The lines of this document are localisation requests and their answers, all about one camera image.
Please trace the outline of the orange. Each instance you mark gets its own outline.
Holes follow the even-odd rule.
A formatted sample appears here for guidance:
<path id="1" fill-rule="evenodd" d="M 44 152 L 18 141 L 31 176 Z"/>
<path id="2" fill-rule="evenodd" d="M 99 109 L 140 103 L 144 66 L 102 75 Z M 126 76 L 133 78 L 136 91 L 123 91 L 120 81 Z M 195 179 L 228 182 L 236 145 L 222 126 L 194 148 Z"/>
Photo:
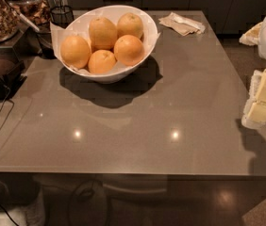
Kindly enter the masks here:
<path id="1" fill-rule="evenodd" d="M 84 68 L 91 56 L 91 48 L 87 41 L 78 36 L 68 36 L 60 46 L 60 55 L 62 61 L 67 66 L 73 66 L 77 69 Z"/>
<path id="2" fill-rule="evenodd" d="M 128 12 L 124 14 L 117 23 L 118 36 L 132 35 L 141 38 L 143 35 L 143 22 L 141 17 Z"/>
<path id="3" fill-rule="evenodd" d="M 90 21 L 89 37 L 95 49 L 110 50 L 118 39 L 116 25 L 106 17 L 96 17 Z"/>
<path id="4" fill-rule="evenodd" d="M 117 39 L 114 55 L 125 66 L 135 66 L 144 58 L 144 47 L 140 39 L 132 35 L 124 35 Z"/>
<path id="5" fill-rule="evenodd" d="M 88 68 L 92 74 L 109 72 L 116 64 L 115 55 L 109 50 L 97 50 L 91 54 Z"/>

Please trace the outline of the crumpled paper napkins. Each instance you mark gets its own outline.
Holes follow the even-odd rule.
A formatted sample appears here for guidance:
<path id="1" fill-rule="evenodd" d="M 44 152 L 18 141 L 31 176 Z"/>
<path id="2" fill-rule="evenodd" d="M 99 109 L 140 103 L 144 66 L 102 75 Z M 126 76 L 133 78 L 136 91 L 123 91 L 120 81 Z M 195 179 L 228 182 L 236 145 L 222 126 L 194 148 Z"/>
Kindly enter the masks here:
<path id="1" fill-rule="evenodd" d="M 206 27 L 193 19 L 189 19 L 171 12 L 168 16 L 160 18 L 159 23 L 172 28 L 181 36 L 187 36 L 192 33 L 203 34 Z"/>

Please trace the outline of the black appliance on left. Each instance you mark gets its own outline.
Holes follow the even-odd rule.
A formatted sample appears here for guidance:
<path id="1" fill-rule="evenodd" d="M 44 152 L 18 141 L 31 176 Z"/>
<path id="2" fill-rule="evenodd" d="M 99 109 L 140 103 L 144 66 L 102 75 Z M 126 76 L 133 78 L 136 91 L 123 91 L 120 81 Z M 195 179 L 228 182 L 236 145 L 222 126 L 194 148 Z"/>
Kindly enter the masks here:
<path id="1" fill-rule="evenodd" d="M 0 100 L 11 98 L 23 84 L 25 63 L 6 52 L 0 53 Z"/>

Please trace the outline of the white handled utensil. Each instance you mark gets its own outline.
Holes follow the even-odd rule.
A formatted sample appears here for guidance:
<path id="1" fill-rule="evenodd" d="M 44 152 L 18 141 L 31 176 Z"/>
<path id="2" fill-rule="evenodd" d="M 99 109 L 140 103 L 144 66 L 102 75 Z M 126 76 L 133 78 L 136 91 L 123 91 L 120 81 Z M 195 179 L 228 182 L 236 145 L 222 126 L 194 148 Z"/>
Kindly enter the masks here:
<path id="1" fill-rule="evenodd" d="M 21 13 L 20 11 L 16 10 L 13 6 L 11 6 L 8 2 L 8 0 L 3 0 L 7 6 L 11 9 L 11 11 L 13 13 L 15 13 L 19 19 L 24 22 L 25 24 L 27 24 L 29 27 L 31 27 L 35 32 L 40 32 L 40 29 L 35 25 L 33 24 L 30 20 L 28 20 L 23 13 Z"/>

